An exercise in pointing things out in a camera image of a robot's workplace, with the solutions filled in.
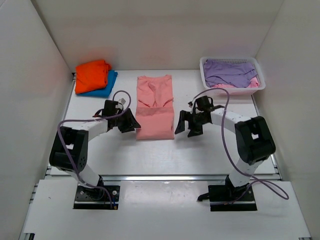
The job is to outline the salmon pink t-shirt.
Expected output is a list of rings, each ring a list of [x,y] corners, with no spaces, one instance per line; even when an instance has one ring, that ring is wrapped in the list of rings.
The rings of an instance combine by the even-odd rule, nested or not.
[[[173,140],[174,107],[172,76],[137,78],[135,118],[140,124],[138,141]]]

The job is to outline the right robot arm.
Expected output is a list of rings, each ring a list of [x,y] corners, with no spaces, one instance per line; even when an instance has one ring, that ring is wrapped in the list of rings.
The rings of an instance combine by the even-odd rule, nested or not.
[[[247,117],[229,111],[226,105],[214,105],[208,96],[199,97],[190,105],[190,111],[179,113],[176,135],[188,129],[187,136],[196,137],[204,133],[203,125],[220,126],[222,144],[229,157],[224,131],[235,134],[239,160],[237,163],[231,161],[234,170],[225,179],[224,195],[229,200],[236,200],[248,187],[258,166],[276,151],[266,120],[262,116]]]

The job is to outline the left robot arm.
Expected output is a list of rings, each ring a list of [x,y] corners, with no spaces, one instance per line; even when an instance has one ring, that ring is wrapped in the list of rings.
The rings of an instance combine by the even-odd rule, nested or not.
[[[106,100],[104,108],[99,109],[92,119],[61,122],[49,155],[49,164],[75,178],[93,199],[101,198],[105,187],[102,177],[87,164],[89,142],[113,128],[118,128],[121,133],[141,128],[131,109],[124,107],[121,100]]]

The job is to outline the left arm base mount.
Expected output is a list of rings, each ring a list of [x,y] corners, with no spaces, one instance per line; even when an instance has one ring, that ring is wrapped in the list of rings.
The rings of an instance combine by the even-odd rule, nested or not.
[[[73,209],[118,210],[121,186],[104,183],[103,188],[108,191],[110,196],[102,189],[86,188],[79,184],[75,192]]]

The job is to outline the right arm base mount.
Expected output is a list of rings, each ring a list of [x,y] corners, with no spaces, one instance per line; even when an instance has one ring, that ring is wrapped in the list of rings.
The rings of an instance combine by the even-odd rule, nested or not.
[[[208,192],[197,201],[209,200],[211,212],[255,212],[258,210],[252,186],[249,183],[234,187],[227,178],[224,184],[208,185]]]

